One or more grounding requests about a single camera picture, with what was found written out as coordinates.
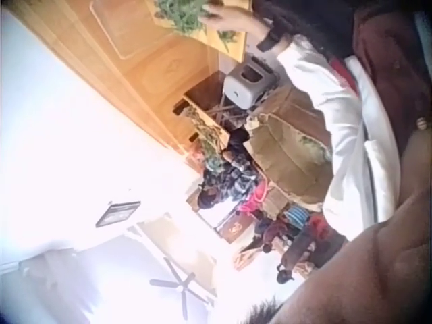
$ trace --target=ceiling fan blade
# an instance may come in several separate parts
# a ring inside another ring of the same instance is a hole
[[[196,299],[199,299],[200,301],[202,301],[204,304],[209,304],[209,302],[207,302],[203,297],[201,297],[200,295],[198,295],[196,292],[192,291],[190,288],[186,288],[186,290],[193,295]]]
[[[179,286],[177,282],[158,280],[158,279],[152,279],[148,283],[151,284],[152,286],[166,287],[166,288],[177,288]]]
[[[186,301],[186,292],[182,291],[182,310],[183,310],[183,319],[185,321],[188,320],[188,303]]]
[[[175,277],[175,280],[177,280],[179,283],[182,282],[182,278],[180,278],[180,276],[178,275],[176,269],[174,268],[173,264],[171,263],[171,261],[165,257],[163,258],[165,260],[165,262],[167,263],[169,269],[171,270],[171,272],[173,273],[173,276]]]
[[[183,281],[183,287],[187,287],[190,282],[195,279],[195,273],[191,273],[184,281]]]

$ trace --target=ceiling fan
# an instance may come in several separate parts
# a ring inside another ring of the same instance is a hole
[[[190,273],[185,280],[182,280],[182,278],[180,278],[180,276],[178,275],[178,272],[176,271],[176,269],[174,268],[173,264],[171,263],[171,261],[167,258],[164,257],[163,258],[165,260],[165,262],[167,263],[169,269],[171,270],[171,272],[173,273],[173,276],[175,278],[175,280],[177,280],[177,282],[174,281],[167,281],[167,280],[159,280],[159,279],[152,279],[149,281],[149,283],[152,286],[157,286],[157,287],[164,287],[164,288],[175,288],[177,291],[179,291],[182,295],[182,311],[183,311],[183,319],[185,321],[188,320],[188,305],[187,305],[187,301],[186,301],[186,292],[189,292],[190,294],[192,294],[193,296],[195,296],[195,298],[199,299],[201,302],[203,302],[206,306],[213,306],[213,301],[208,298],[207,300],[205,300],[204,298],[202,298],[201,296],[199,296],[196,292],[193,292],[188,286],[190,284],[190,282],[195,279],[195,273]]]

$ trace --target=wristwatch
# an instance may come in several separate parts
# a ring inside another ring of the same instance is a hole
[[[267,52],[281,41],[282,36],[283,33],[280,32],[280,29],[273,26],[266,37],[256,47],[263,53]]]

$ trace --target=striped shirt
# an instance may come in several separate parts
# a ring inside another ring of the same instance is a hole
[[[287,211],[284,211],[283,214],[293,226],[300,230],[306,225],[310,216],[305,208],[298,205],[291,206]]]

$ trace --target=plaid shirt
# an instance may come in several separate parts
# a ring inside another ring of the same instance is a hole
[[[206,171],[204,174],[204,185],[216,186],[221,202],[228,198],[239,202],[247,200],[260,180],[260,173],[244,154],[237,154],[231,163],[225,163],[221,172]]]

